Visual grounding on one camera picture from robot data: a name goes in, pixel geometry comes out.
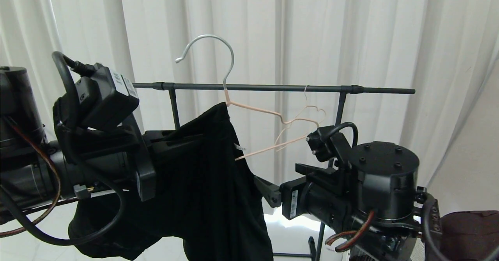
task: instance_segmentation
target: silver metal hook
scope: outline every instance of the silver metal hook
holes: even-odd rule
[[[230,74],[230,72],[232,71],[232,68],[234,67],[234,50],[232,50],[232,47],[230,46],[230,44],[227,41],[225,41],[225,39],[223,39],[223,38],[221,38],[219,36],[216,36],[216,35],[212,35],[212,34],[199,35],[198,37],[194,38],[194,40],[192,40],[189,44],[187,44],[186,48],[184,49],[184,52],[182,53],[182,56],[179,57],[179,58],[177,58],[177,59],[175,59],[175,63],[179,63],[182,60],[184,60],[186,58],[187,52],[189,51],[189,49],[191,48],[191,46],[194,43],[196,43],[196,41],[198,41],[200,39],[203,39],[203,38],[214,38],[214,39],[218,39],[222,43],[224,43],[227,46],[228,50],[230,51],[230,58],[231,58],[230,68],[228,69],[227,74],[223,78],[223,89],[227,90],[227,77]]]

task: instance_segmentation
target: clothes hanger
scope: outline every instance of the clothes hanger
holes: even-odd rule
[[[327,113],[326,113],[326,111],[325,111],[324,109],[319,108],[319,107],[317,107],[317,106],[315,106],[315,105],[308,105],[307,87],[308,87],[308,85],[306,85],[306,86],[305,86],[305,91],[303,91],[303,94],[305,95],[305,107],[303,107],[303,108],[300,110],[300,112],[298,112],[298,114],[296,114],[295,118],[297,118],[299,115],[301,115],[301,113],[303,113],[303,112],[305,111],[305,109],[307,109],[308,107],[312,107],[312,108],[315,108],[315,110],[317,110],[317,112],[322,111],[322,112],[324,113],[324,118],[323,118],[323,119],[319,122],[319,124],[321,124],[321,123],[322,123],[322,122],[324,122],[324,120],[326,119],[326,117],[327,117]],[[276,138],[276,141],[274,142],[274,145],[276,145],[276,144],[278,143],[278,141],[279,141],[280,137],[281,137],[281,136],[282,136],[282,134],[285,132],[285,130],[287,130],[287,129],[291,128],[291,126],[292,126],[292,125],[293,125],[293,124],[289,124],[289,126],[288,126],[288,127],[283,128],[283,129],[281,130],[281,132],[279,133],[278,138]],[[282,147],[279,147],[279,149],[276,149],[276,152],[279,152],[279,151],[281,151],[282,149],[284,149],[284,148],[286,148],[286,147],[287,147],[287,145],[282,146]]]
[[[216,35],[212,35],[212,34],[203,34],[203,35],[200,35],[196,38],[194,38],[189,44],[187,44],[187,46],[185,47],[184,49],[184,52],[182,53],[182,56],[175,59],[175,63],[179,63],[181,62],[182,60],[184,60],[186,58],[186,55],[187,55],[187,52],[189,51],[189,49],[191,48],[191,46],[197,42],[198,40],[200,39],[203,39],[203,38],[214,38],[214,39],[217,39],[219,41],[221,41],[222,43],[224,43],[227,48],[230,50],[230,58],[231,58],[231,61],[230,61],[230,67],[228,69],[228,72],[227,74],[225,75],[225,77],[223,78],[223,92],[225,94],[225,98],[226,98],[226,105],[227,107],[229,107],[230,105],[235,105],[237,107],[241,107],[241,108],[244,108],[244,109],[248,109],[248,110],[253,110],[253,111],[258,111],[258,112],[262,112],[262,113],[267,113],[267,114],[272,114],[272,115],[276,115],[279,117],[280,121],[282,124],[291,124],[292,122],[294,121],[298,121],[298,120],[302,120],[302,121],[307,121],[307,122],[312,122],[314,123],[317,128],[319,128],[319,123],[315,120],[312,120],[312,119],[307,119],[307,118],[294,118],[290,121],[285,121],[284,120],[284,117],[280,114],[280,113],[277,113],[277,112],[274,112],[274,111],[271,111],[271,110],[266,110],[266,109],[262,109],[262,108],[257,108],[257,107],[253,107],[253,106],[249,106],[249,105],[245,105],[245,104],[242,104],[242,103],[238,103],[238,102],[235,102],[235,101],[232,101],[230,100],[230,96],[228,95],[228,90],[227,90],[227,78],[228,76],[230,75],[230,72],[232,71],[232,68],[234,67],[234,50],[232,49],[232,46],[230,46],[230,44],[225,41],[225,39],[219,37],[219,36],[216,36]],[[287,145],[287,144],[291,144],[293,142],[297,142],[298,140],[301,140],[301,139],[304,139],[306,136],[303,136],[303,137],[299,137],[297,139],[294,139],[294,140],[290,140],[288,142],[284,142],[284,143],[281,143],[281,144],[278,144],[278,145],[274,145],[274,146],[271,146],[271,147],[268,147],[268,148],[265,148],[265,149],[262,149],[260,151],[256,151],[256,152],[253,152],[253,153],[249,153],[249,154],[246,154],[244,156],[241,156],[239,158],[236,158],[235,160],[241,160],[241,159],[244,159],[244,158],[248,158],[250,156],[253,156],[253,155],[256,155],[256,154],[260,154],[262,152],[265,152],[265,151],[268,151],[268,150],[271,150],[271,149],[274,149],[276,147],[280,147],[280,146],[283,146],[283,145]]]

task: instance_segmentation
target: curtain fold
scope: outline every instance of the curtain fold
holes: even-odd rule
[[[359,84],[414,87],[414,96],[348,96],[343,121],[362,142],[391,141],[421,159],[426,185],[487,74],[499,33],[499,0],[0,0],[0,62],[28,68],[43,122],[64,92],[50,59],[62,50],[101,62],[135,82],[220,83],[230,64],[225,46],[197,42],[217,34],[235,50],[229,83]],[[186,123],[224,100],[216,91],[178,91]],[[173,129],[166,92],[139,90],[135,112],[144,130]],[[303,93],[230,92],[235,101],[293,118]],[[337,93],[308,93],[332,124]],[[271,115],[231,106],[232,122],[249,153],[271,146],[282,126]],[[303,117],[322,119],[305,110]],[[296,122],[283,141],[314,130]],[[255,172],[280,183],[297,177],[294,163],[317,165],[305,142],[248,158]]]

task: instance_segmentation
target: white floor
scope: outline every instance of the white floor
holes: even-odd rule
[[[73,217],[75,205],[58,206],[39,224],[39,227],[48,234],[59,238],[67,238],[67,226]],[[39,213],[30,215],[34,219]],[[274,252],[289,252],[308,254],[308,237],[313,236],[317,243],[319,235],[319,222],[306,217],[287,220],[277,212],[274,215],[265,215],[269,235],[272,240]],[[17,227],[17,222],[9,222],[0,227],[7,231]],[[326,229],[326,237],[332,230]],[[324,246],[321,260],[341,261],[342,254],[334,252],[333,247]],[[0,240],[1,261],[125,261],[123,258],[113,257],[106,259],[91,259],[82,255],[75,247],[56,247],[39,242],[28,233],[22,233]],[[154,246],[146,250],[137,261],[186,261],[182,249],[182,240],[179,238],[163,238]],[[307,261],[303,258],[276,257],[276,261]]]

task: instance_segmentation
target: black t-shirt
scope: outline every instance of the black t-shirt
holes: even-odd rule
[[[90,257],[121,256],[134,260],[164,236],[184,239],[190,261],[270,261],[271,240],[262,195],[253,183],[227,107],[220,103],[166,137],[181,140],[202,135],[200,146],[157,166],[161,190],[140,202],[126,192],[125,216],[103,237],[77,248]],[[68,229],[70,238],[92,233],[116,214],[115,194],[78,203]]]

